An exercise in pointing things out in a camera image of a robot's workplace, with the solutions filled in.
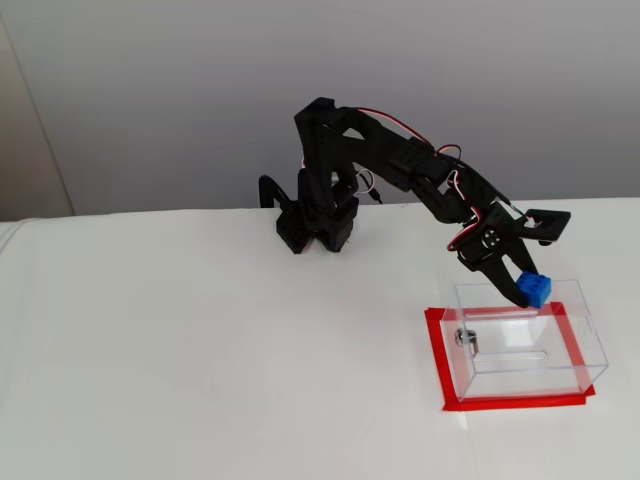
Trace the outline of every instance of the cable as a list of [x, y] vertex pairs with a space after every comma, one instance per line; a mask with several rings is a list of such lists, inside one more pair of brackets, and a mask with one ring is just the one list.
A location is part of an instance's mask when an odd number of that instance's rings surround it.
[[[364, 175], [362, 175], [362, 172], [369, 172], [369, 175], [371, 177], [371, 185], [369, 185], [369, 182], [367, 182], [367, 179], [364, 178]], [[363, 192], [356, 192], [356, 195], [362, 195], [363, 193], [369, 193], [371, 190], [373, 190], [373, 187], [376, 184], [376, 177], [373, 176], [373, 173], [371, 173], [371, 170], [369, 170], [368, 168], [361, 168], [358, 173], [356, 173], [356, 175], [360, 176], [360, 178], [362, 178], [362, 180], [364, 181], [365, 185], [367, 186], [367, 190], [363, 191]]]
[[409, 132], [412, 136], [422, 140], [424, 143], [426, 143], [427, 145], [431, 146], [431, 148], [433, 148], [433, 145], [431, 145], [431, 142], [429, 142], [429, 140], [424, 138], [422, 135], [420, 135], [418, 132], [416, 132], [410, 126], [402, 123], [400, 120], [398, 120], [397, 118], [389, 115], [388, 113], [380, 112], [379, 110], [373, 110], [372, 108], [356, 108], [356, 110], [358, 110], [359, 112], [363, 112], [363, 113], [370, 113], [371, 115], [378, 115], [379, 117], [383, 117], [383, 118], [386, 118], [387, 120], [391, 120], [393, 123], [398, 125], [400, 128], [403, 128], [405, 131]]
[[448, 150], [450, 148], [457, 148], [458, 152], [460, 152], [458, 154], [458, 160], [460, 160], [460, 158], [462, 158], [462, 147], [460, 145], [456, 145], [455, 143], [448, 143], [446, 145], [441, 146], [438, 150], [436, 150], [436, 155], [444, 152], [445, 150]]
[[[363, 171], [367, 171], [369, 172], [370, 178], [371, 178], [371, 183], [369, 183], [369, 181], [367, 180], [367, 177], [365, 177], [363, 175]], [[368, 193], [369, 196], [373, 199], [373, 201], [378, 202], [380, 205], [382, 205], [382, 199], [380, 198], [380, 193], [378, 192], [378, 190], [376, 190], [374, 188], [374, 185], [376, 184], [376, 177], [373, 175], [373, 173], [371, 172], [371, 170], [367, 169], [367, 168], [363, 168], [361, 169], [357, 175], [362, 178], [362, 181], [364, 182], [364, 184], [367, 186], [367, 189], [365, 192], [356, 192], [356, 194], [360, 194], [360, 193]]]
[[[454, 170], [453, 171], [453, 186], [456, 189], [456, 191], [458, 192], [458, 195], [460, 195], [460, 197], [462, 198], [462, 200], [466, 200], [467, 198], [463, 195], [463, 193], [460, 191], [460, 187], [458, 187], [458, 184], [460, 183], [458, 181], [458, 171]], [[453, 237], [453, 240], [451, 240], [449, 242], [449, 245], [447, 245], [447, 250], [449, 250], [450, 252], [453, 252], [456, 250], [456, 243], [458, 243], [458, 241], [460, 240], [461, 237], [463, 236], [467, 236], [471, 231], [475, 230], [478, 225], [480, 225], [480, 222], [482, 220], [482, 218], [480, 217], [480, 212], [478, 211], [478, 209], [476, 209], [476, 207], [471, 207], [471, 211], [475, 214], [476, 216], [476, 222], [472, 223], [471, 225], [466, 226], [464, 229], [462, 229], [462, 231], [460, 233], [458, 233], [455, 237]]]

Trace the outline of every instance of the red tape border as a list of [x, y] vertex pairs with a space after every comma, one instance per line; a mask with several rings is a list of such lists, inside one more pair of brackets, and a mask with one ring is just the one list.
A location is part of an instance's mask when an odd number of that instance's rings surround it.
[[[569, 318], [564, 305], [559, 302], [551, 302], [551, 312], [553, 313], [558, 328], [562, 334], [562, 338], [567, 347], [569, 358], [574, 366], [584, 365], [582, 353], [576, 340]], [[596, 391], [593, 385], [584, 393], [570, 395], [548, 395], [540, 397], [482, 397], [473, 398], [461, 402], [456, 396], [455, 387], [449, 370], [449, 362], [447, 360], [447, 350], [444, 346], [442, 331], [440, 329], [440, 321], [444, 318], [444, 308], [429, 308], [425, 310], [427, 319], [427, 329], [431, 338], [431, 347], [433, 356], [440, 377], [440, 385], [442, 386], [442, 394], [444, 395], [443, 410], [449, 412], [473, 412], [478, 410], [503, 410], [512, 408], [543, 408], [543, 407], [566, 407], [571, 405], [585, 405], [587, 397], [595, 395]], [[578, 369], [577, 375], [585, 374], [584, 369]]]

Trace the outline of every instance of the white wire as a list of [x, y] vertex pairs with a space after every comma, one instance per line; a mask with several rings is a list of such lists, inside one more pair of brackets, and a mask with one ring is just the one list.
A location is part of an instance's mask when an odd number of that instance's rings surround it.
[[373, 187], [376, 184], [376, 177], [373, 176], [373, 173], [368, 168], [361, 168], [360, 170], [358, 170], [358, 173], [356, 173], [356, 178], [359, 177], [362, 172], [369, 172], [369, 176], [371, 177], [371, 186], [369, 187], [369, 190], [365, 190], [364, 192], [356, 192], [356, 195], [369, 193], [371, 190], [373, 190]]

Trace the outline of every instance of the small metal object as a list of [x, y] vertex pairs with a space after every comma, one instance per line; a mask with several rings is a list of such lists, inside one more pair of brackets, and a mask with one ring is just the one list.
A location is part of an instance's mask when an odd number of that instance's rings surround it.
[[478, 335], [473, 330], [464, 330], [459, 328], [456, 330], [456, 345], [462, 347], [465, 343], [471, 344], [471, 347], [473, 348], [473, 356], [475, 358], [475, 356], [480, 353], [480, 350], [478, 349]]

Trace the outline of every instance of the red wire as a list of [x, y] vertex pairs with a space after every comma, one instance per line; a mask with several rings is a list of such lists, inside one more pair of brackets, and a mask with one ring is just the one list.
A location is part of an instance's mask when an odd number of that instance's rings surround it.
[[[458, 194], [462, 197], [462, 200], [466, 200], [467, 198], [462, 194], [462, 192], [460, 191], [460, 188], [458, 188], [459, 183], [460, 182], [458, 181], [458, 171], [456, 170], [453, 176], [453, 184], [455, 189], [458, 191]], [[469, 233], [475, 230], [478, 227], [478, 225], [480, 225], [480, 221], [482, 220], [480, 217], [480, 212], [475, 207], [471, 207], [471, 210], [476, 215], [476, 218], [477, 218], [476, 223], [464, 228], [460, 233], [458, 233], [455, 237], [453, 237], [453, 240], [451, 240], [449, 242], [449, 245], [447, 245], [447, 250], [449, 250], [450, 252], [454, 252], [456, 250], [455, 248], [456, 243], [460, 240], [461, 237], [466, 237], [467, 235], [469, 235]]]
[[380, 117], [386, 118], [387, 120], [391, 120], [393, 123], [395, 123], [396, 125], [398, 125], [401, 128], [404, 128], [411, 135], [413, 135], [414, 137], [419, 138], [424, 143], [426, 143], [427, 145], [430, 145], [431, 148], [433, 148], [433, 145], [431, 145], [431, 142], [429, 142], [429, 140], [424, 138], [422, 135], [420, 135], [418, 132], [416, 132], [413, 128], [411, 128], [409, 125], [406, 125], [406, 124], [402, 123], [400, 120], [398, 120], [397, 118], [389, 115], [388, 113], [380, 112], [379, 110], [373, 110], [372, 108], [358, 108], [357, 110], [360, 111], [360, 112], [363, 112], [363, 113], [370, 113], [372, 115], [378, 115]]

